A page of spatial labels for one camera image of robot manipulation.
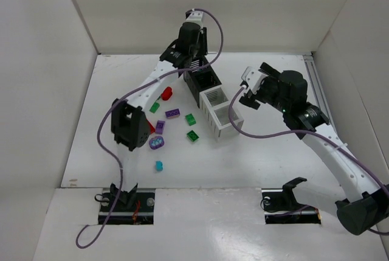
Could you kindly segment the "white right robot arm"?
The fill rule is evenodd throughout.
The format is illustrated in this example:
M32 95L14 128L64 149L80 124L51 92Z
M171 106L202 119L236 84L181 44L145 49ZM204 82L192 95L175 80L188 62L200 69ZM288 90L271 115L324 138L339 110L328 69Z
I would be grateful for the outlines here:
M324 163L337 188L315 186L311 179L295 178L283 185L287 211L298 205L321 209L337 217L351 234L373 232L388 218L388 186L347 149L328 117L308 102L308 83L297 71L279 72L267 63L248 67L234 98L257 110L262 103L278 110L287 126Z

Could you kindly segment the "light blue small lego brick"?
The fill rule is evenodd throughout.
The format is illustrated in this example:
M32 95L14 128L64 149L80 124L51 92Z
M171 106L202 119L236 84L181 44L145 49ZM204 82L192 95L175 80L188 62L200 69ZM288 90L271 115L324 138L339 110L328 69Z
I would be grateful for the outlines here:
M157 172L161 172L164 169L164 165L162 161L156 161L155 169Z

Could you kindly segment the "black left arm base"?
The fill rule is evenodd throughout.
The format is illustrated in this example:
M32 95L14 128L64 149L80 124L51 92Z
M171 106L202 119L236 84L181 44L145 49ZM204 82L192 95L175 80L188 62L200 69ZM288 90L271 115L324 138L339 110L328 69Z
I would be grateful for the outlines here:
M98 224L103 224L115 200L118 188L111 184L109 189L95 195L99 203ZM120 192L118 201L110 214L107 225L152 225L154 223L155 189L138 189Z

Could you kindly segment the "red 2x4 lego brick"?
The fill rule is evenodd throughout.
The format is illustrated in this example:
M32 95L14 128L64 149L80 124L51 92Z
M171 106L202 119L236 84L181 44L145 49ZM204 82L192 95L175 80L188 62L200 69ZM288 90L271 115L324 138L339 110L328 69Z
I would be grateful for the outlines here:
M155 127L153 126L153 124L150 122L150 121L147 121L148 122L148 125L150 127L150 134L153 134L155 133L156 129Z

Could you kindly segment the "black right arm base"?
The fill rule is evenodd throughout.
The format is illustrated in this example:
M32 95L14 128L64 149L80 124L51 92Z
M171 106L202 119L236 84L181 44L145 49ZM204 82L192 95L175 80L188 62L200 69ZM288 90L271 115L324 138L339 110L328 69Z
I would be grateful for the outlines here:
M285 183L282 188L261 190L260 206L264 211L265 224L321 224L318 210L300 204L295 199L293 189L307 179L297 177Z

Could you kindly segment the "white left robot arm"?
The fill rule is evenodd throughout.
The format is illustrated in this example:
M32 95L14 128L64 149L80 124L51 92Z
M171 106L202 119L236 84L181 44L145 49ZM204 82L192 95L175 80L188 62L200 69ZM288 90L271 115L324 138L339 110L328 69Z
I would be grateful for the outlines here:
M152 73L132 93L115 99L111 111L111 133L118 147L128 152L146 144L151 134L147 111L163 91L178 79L192 62L207 55L207 28L186 21L179 35L159 57Z

